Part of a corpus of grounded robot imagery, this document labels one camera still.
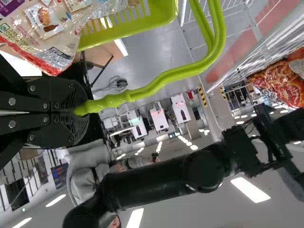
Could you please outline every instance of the hand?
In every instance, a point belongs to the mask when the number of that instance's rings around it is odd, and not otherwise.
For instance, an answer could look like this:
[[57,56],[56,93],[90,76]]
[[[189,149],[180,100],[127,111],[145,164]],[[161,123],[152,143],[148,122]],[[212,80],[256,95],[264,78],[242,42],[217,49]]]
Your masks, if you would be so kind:
[[117,172],[124,172],[126,171],[127,169],[125,167],[123,167],[121,164],[116,164],[114,165],[115,169]]

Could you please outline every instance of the green basket handle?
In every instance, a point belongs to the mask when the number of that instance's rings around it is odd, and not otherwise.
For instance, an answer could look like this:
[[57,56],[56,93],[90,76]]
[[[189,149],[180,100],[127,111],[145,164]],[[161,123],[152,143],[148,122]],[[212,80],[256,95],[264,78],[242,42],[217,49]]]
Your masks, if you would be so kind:
[[161,73],[157,78],[155,78],[145,87],[135,90],[126,90],[116,95],[106,95],[99,100],[87,100],[81,106],[76,108],[73,113],[77,116],[82,117],[89,113],[98,113],[105,108],[116,108],[123,103],[135,102],[136,100],[140,100],[157,93],[168,83],[199,75],[204,72],[212,63],[214,63],[223,51],[226,42],[226,25],[220,1],[208,0],[215,36],[209,26],[209,23],[199,4],[199,1],[188,1],[195,16],[195,20],[208,47],[208,52],[202,60],[188,65],[180,66],[175,69],[167,70]]

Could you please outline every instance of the cable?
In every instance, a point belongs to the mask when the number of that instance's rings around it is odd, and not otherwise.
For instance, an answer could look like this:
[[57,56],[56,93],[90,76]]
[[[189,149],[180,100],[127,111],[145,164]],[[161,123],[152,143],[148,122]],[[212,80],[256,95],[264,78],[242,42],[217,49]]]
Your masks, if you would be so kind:
[[111,77],[111,78],[109,79],[109,83],[108,83],[108,85],[107,85],[106,87],[100,88],[100,89],[96,89],[96,90],[93,90],[93,91],[92,91],[92,94],[98,93],[98,92],[100,92],[100,91],[110,90],[110,89],[113,89],[113,88],[116,88],[116,91],[117,91],[117,92],[120,92],[120,91],[124,90],[124,89],[127,87],[127,85],[123,85],[123,86],[118,86],[118,85],[117,85],[117,82],[118,82],[118,80],[120,80],[120,79],[121,79],[121,78],[120,78],[119,76],[117,76],[117,75]]

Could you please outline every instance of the metal shelf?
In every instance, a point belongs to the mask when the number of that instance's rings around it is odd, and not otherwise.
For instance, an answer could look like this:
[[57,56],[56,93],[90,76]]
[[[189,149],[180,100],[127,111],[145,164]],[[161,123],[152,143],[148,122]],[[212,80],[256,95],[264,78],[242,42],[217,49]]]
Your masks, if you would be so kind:
[[[274,7],[278,4],[275,0],[273,0],[273,3],[275,3],[273,4]],[[303,11],[304,1],[301,1],[267,36],[261,38],[233,68],[213,83],[207,93],[210,93],[219,85],[227,86],[242,81],[250,74],[265,69],[268,65],[304,46]]]

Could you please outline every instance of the red packaging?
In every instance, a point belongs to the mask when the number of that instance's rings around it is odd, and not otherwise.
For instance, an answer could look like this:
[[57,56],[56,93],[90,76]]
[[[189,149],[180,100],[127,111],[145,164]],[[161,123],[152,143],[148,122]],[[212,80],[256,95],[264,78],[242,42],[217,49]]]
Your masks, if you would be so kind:
[[289,67],[286,60],[248,77],[248,80],[272,99],[293,108],[304,107],[304,80]]

